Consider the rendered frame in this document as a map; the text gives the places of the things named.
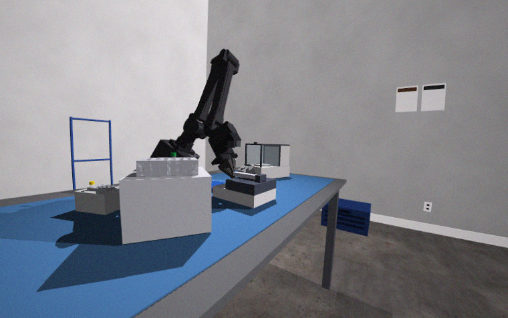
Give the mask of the blue tube rack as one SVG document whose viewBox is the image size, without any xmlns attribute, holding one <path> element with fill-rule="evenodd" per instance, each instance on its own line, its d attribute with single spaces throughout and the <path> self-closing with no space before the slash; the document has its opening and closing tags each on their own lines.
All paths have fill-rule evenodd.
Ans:
<svg viewBox="0 0 508 318">
<path fill-rule="evenodd" d="M 213 193 L 213 186 L 216 186 L 216 185 L 219 185 L 219 184 L 224 184 L 224 182 L 212 180 L 212 193 Z"/>
</svg>

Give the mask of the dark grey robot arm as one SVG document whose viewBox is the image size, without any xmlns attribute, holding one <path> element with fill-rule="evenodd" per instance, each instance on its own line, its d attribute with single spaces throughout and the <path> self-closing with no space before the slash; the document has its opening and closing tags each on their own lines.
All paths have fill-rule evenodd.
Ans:
<svg viewBox="0 0 508 318">
<path fill-rule="evenodd" d="M 231 80 L 239 71 L 239 60 L 228 49 L 222 49 L 211 64 L 211 72 L 195 112 L 190 113 L 185 121 L 181 136 L 169 140 L 175 150 L 194 155 L 195 151 L 191 149 L 194 141 L 207 136 L 217 155 L 234 154 L 232 148 L 241 147 L 234 125 L 228 121 L 223 123 Z"/>
</svg>

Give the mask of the blue bench mat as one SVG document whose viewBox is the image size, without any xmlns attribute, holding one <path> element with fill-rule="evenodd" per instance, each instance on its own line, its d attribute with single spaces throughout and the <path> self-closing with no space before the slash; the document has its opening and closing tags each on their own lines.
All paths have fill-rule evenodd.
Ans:
<svg viewBox="0 0 508 318">
<path fill-rule="evenodd" d="M 133 318 L 335 179 L 289 174 L 251 208 L 213 197 L 212 232 L 122 244 L 120 210 L 75 197 L 0 207 L 0 318 Z"/>
</svg>

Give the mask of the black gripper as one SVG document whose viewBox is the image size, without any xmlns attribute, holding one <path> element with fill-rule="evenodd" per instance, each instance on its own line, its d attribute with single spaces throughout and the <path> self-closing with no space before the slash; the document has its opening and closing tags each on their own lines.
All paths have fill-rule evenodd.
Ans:
<svg viewBox="0 0 508 318">
<path fill-rule="evenodd" d="M 236 157 L 238 157 L 237 153 L 217 155 L 214 149 L 213 152 L 215 153 L 216 158 L 211 162 L 211 164 L 212 165 L 220 164 L 219 170 L 221 170 L 231 178 L 236 178 L 236 176 L 233 176 L 233 173 L 235 172 Z"/>
</svg>

